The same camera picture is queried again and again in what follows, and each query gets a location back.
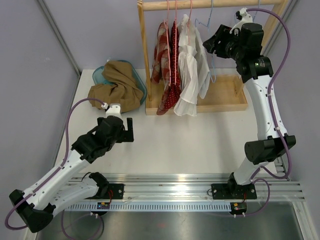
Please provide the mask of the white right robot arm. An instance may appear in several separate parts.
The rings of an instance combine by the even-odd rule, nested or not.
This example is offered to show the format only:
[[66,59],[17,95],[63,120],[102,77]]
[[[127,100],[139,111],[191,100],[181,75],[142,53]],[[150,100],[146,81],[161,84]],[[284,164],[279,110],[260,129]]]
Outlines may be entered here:
[[222,24],[203,43],[208,53],[235,61],[249,92],[257,124],[257,140],[245,143],[245,159],[240,167],[230,174],[227,183],[211,185],[214,200],[256,199],[253,181],[258,172],[296,144],[295,136],[288,135],[281,122],[272,82],[272,63],[261,54],[263,36],[263,28],[257,23],[245,23],[235,29]]

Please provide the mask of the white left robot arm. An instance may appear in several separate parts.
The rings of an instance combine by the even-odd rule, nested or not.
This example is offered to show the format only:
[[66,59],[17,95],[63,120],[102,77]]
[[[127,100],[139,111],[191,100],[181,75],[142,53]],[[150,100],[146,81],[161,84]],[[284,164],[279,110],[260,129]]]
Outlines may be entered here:
[[38,182],[25,190],[15,189],[9,195],[14,211],[32,233],[43,230],[53,218],[69,206],[84,199],[114,198],[110,182],[99,172],[65,190],[63,186],[78,172],[104,156],[118,143],[134,141],[133,120],[127,125],[117,116],[99,117],[97,126],[77,138],[67,159],[52,168]]

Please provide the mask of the white ruffled skirt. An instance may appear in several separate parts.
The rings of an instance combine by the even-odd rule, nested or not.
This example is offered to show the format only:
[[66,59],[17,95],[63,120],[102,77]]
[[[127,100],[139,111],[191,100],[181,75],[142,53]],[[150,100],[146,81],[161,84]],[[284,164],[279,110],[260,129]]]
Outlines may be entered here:
[[197,115],[197,101],[199,93],[198,66],[196,60],[195,27],[188,15],[184,15],[178,24],[178,67],[181,79],[181,93],[174,106],[174,113],[178,116]]

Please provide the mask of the white shirt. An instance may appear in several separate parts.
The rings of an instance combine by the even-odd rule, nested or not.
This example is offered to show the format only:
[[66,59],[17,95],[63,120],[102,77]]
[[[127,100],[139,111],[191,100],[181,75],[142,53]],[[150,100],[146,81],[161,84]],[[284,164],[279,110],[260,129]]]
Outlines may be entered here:
[[199,87],[199,97],[204,99],[206,97],[207,91],[209,89],[211,81],[211,71],[207,61],[206,50],[203,46],[203,41],[201,35],[197,28],[195,32],[195,60],[197,62],[197,75],[198,75],[198,87]]

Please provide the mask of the red polka dot skirt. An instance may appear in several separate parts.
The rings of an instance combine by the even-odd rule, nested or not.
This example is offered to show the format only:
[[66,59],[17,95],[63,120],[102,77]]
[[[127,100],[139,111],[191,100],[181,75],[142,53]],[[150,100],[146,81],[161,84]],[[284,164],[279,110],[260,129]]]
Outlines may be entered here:
[[178,66],[178,39],[179,30],[177,28],[177,22],[174,21],[171,28],[171,33],[168,39],[168,49],[169,49],[169,80],[167,86],[165,87],[162,100],[163,108],[167,112],[169,109],[173,108],[178,102],[181,94],[181,78]]

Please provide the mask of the pink wire hanger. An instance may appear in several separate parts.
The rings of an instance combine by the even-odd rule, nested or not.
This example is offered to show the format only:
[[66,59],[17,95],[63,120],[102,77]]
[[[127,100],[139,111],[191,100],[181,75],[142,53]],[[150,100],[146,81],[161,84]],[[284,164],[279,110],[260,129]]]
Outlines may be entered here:
[[174,1],[174,21],[171,28],[171,59],[170,63],[171,66],[171,76],[173,77],[173,84],[175,87],[180,86],[180,77],[179,77],[179,70],[178,70],[178,38],[179,38],[179,31],[178,31],[178,23],[177,23],[177,9],[178,1]]
[[187,21],[187,35],[186,35],[189,46],[191,44],[191,40],[190,40],[190,23],[191,23],[192,10],[193,10],[193,1],[190,0],[190,10],[189,10],[189,16],[188,16],[188,21]]
[[168,80],[168,85],[171,85],[171,58],[170,58],[170,40],[169,40],[169,13],[170,13],[170,6],[169,6],[169,1],[166,0],[166,5],[167,5],[167,15],[166,15],[166,20],[164,21],[165,24],[165,30],[166,30],[166,44],[167,44],[167,55],[168,55],[168,69],[169,69],[169,80]]

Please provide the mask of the red plaid skirt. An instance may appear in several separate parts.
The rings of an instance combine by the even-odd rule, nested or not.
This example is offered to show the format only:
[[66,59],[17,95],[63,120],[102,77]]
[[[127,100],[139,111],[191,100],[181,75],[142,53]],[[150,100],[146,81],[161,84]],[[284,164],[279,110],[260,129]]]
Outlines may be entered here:
[[164,115],[168,111],[166,106],[167,99],[170,92],[169,80],[170,76],[170,50],[168,48],[169,31],[166,28],[166,24],[162,22],[157,31],[156,45],[154,48],[153,64],[151,82],[158,85],[160,81],[163,81],[164,90],[161,98],[161,102],[157,108],[157,115]]

